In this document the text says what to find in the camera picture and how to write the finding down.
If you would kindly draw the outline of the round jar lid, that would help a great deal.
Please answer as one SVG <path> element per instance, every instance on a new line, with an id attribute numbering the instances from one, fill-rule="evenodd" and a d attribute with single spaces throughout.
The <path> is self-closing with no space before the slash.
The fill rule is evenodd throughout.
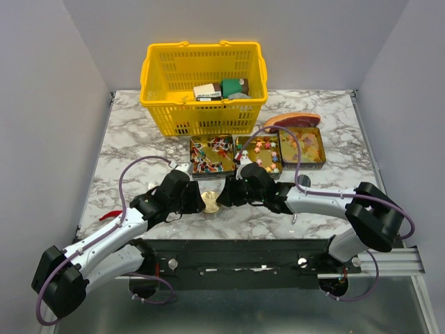
<path id="1" fill-rule="evenodd" d="M 217 203 L 218 194 L 215 191 L 205 191 L 201 194 L 201 198 L 204 202 L 204 213 L 215 214 L 220 210 L 220 205 Z"/>

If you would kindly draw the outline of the tin of lollipops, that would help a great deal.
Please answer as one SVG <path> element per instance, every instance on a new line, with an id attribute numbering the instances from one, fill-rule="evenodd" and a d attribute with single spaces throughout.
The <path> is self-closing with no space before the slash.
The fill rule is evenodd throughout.
<path id="1" fill-rule="evenodd" d="M 234 140 L 230 134 L 190 137 L 189 157 L 194 180 L 210 180 L 233 175 Z"/>

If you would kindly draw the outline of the tin of star candies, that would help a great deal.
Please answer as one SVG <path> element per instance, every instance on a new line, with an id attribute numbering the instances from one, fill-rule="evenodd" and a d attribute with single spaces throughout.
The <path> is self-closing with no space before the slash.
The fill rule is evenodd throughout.
<path id="1" fill-rule="evenodd" d="M 278 180 L 282 174 L 282 157 L 280 152 L 280 143 L 277 136 L 256 136 L 247 145 L 249 136 L 239 136 L 236 138 L 235 151 L 242 152 L 248 158 L 256 162 L 265 169 L 268 174 Z"/>

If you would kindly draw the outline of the metal scoop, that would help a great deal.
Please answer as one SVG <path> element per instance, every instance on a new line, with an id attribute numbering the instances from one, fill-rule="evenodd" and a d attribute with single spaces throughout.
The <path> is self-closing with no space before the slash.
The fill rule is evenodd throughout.
<path id="1" fill-rule="evenodd" d="M 298 184 L 303 187 L 310 187 L 312 185 L 310 177 L 305 174 L 299 175 L 297 178 L 297 181 L 298 181 Z M 298 218 L 298 215 L 294 214 L 293 218 L 292 218 L 292 222 L 291 222 L 292 225 L 296 224 L 297 218 Z"/>

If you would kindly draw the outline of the clear glass jar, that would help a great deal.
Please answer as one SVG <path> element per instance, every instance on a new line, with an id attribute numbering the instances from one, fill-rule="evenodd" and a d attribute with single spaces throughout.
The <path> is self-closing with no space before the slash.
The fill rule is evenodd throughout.
<path id="1" fill-rule="evenodd" d="M 205 209 L 202 214 L 206 220 L 215 220 L 220 216 L 220 209 L 210 211 Z"/>

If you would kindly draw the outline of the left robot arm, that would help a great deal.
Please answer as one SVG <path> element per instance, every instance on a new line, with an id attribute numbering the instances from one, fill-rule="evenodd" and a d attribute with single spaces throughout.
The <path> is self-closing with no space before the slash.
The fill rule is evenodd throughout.
<path id="1" fill-rule="evenodd" d="M 147 232 L 167 217 L 197 214 L 205 207 L 199 184 L 183 171 L 169 172 L 162 183 L 136 196 L 113 221 L 64 249 L 50 246 L 41 255 L 31 286 L 38 295 L 35 315 L 48 325 L 41 314 L 46 304 L 57 319 L 76 310 L 94 283 L 94 269 L 119 247 Z"/>

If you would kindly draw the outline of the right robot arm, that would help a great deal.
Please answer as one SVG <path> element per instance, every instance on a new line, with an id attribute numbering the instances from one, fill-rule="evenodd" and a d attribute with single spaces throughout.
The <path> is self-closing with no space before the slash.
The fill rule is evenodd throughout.
<path id="1" fill-rule="evenodd" d="M 277 182 L 256 163 L 227 177 L 216 202 L 226 207 L 258 204 L 276 214 L 318 214 L 348 221 L 350 228 L 333 236 L 319 257 L 321 267 L 330 273 L 364 251 L 390 252 L 404 219 L 399 206 L 372 183 L 317 191 Z"/>

